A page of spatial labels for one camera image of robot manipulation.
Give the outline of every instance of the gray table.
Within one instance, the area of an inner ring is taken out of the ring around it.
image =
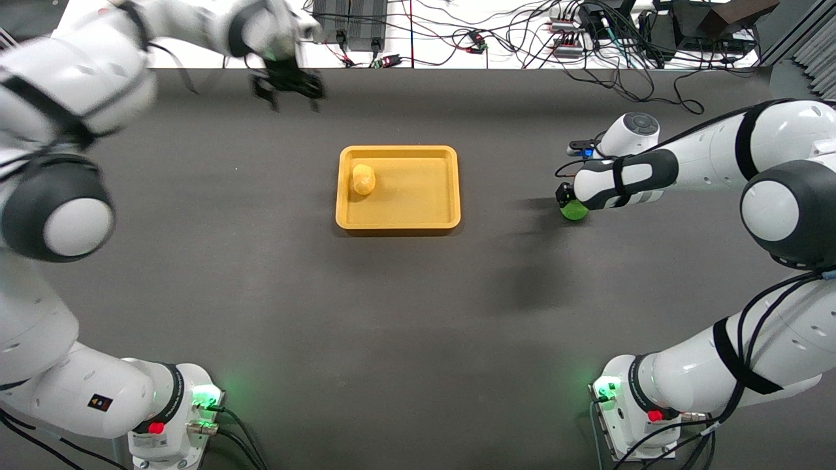
[[[660,90],[675,76],[656,74]],[[167,71],[155,110],[92,152],[116,234],[45,267],[84,343],[204,365],[272,468],[597,468],[585,387],[604,363],[673,345],[786,273],[747,236],[737,194],[666,194],[580,224],[556,212],[569,140],[629,110],[656,115],[663,137],[701,117],[558,73],[325,78],[321,114],[287,97],[275,115],[242,72],[193,96]],[[682,84],[706,116],[768,97],[762,80],[722,73]],[[355,144],[454,147],[461,226],[346,236],[335,177]],[[827,467],[834,384],[741,409],[718,432],[714,470]],[[0,447],[4,470],[59,465],[3,430]],[[216,439],[206,470],[239,468],[237,455]]]

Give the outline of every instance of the black square sticker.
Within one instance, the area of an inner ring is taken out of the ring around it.
[[[95,408],[99,411],[107,412],[110,409],[110,404],[113,403],[112,398],[102,395],[93,395],[93,398],[87,403],[90,408]]]

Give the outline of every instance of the yellow tray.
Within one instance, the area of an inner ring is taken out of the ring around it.
[[[352,188],[358,164],[375,169],[375,189]],[[459,163],[448,146],[351,146],[339,156],[337,224],[346,230],[449,230],[461,220]]]

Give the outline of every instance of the yellow plastic tray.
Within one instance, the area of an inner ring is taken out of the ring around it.
[[[358,164],[375,169],[375,189],[351,185]],[[461,220],[459,163],[448,146],[351,146],[339,156],[337,224],[346,230],[449,230]]]

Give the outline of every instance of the red button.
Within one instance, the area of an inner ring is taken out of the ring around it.
[[[650,422],[657,422],[662,421],[665,417],[662,416],[662,412],[659,410],[650,410],[647,412],[647,419],[649,419]]]
[[[162,434],[165,429],[166,425],[161,422],[152,422],[148,425],[149,434]]]

